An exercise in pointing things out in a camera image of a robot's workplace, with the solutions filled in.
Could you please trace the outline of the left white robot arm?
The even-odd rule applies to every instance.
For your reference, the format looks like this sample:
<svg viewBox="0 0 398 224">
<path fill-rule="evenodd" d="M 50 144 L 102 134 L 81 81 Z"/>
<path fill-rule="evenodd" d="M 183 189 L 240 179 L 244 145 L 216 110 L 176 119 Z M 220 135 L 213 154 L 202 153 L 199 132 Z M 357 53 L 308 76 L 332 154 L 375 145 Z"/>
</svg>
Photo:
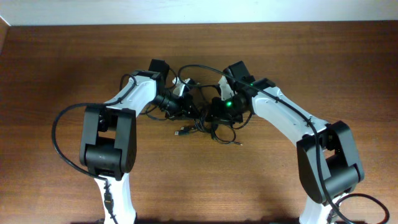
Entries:
<svg viewBox="0 0 398 224">
<path fill-rule="evenodd" d="M 136 118 L 148 104 L 163 109 L 168 118 L 185 116 L 193 108 L 188 85 L 193 80 L 174 79 L 173 90 L 165 87 L 170 66 L 153 59 L 148 70 L 127 75 L 112 99 L 86 106 L 80 144 L 80 163 L 95 178 L 105 217 L 100 223 L 135 223 L 129 174 L 136 161 Z"/>
</svg>

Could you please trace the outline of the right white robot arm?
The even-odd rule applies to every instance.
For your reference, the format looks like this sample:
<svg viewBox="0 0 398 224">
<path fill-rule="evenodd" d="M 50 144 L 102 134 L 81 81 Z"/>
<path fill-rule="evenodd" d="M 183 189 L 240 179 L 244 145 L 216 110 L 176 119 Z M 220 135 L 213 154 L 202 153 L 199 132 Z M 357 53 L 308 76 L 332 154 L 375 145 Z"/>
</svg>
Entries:
<svg viewBox="0 0 398 224">
<path fill-rule="evenodd" d="M 364 179 L 349 126 L 305 111 L 272 81 L 256 80 L 242 61 L 225 68 L 221 76 L 220 97 L 213 99 L 206 120 L 233 125 L 249 112 L 270 122 L 297 148 L 299 179 L 307 194 L 299 223 L 349 223 L 339 206 Z"/>
</svg>

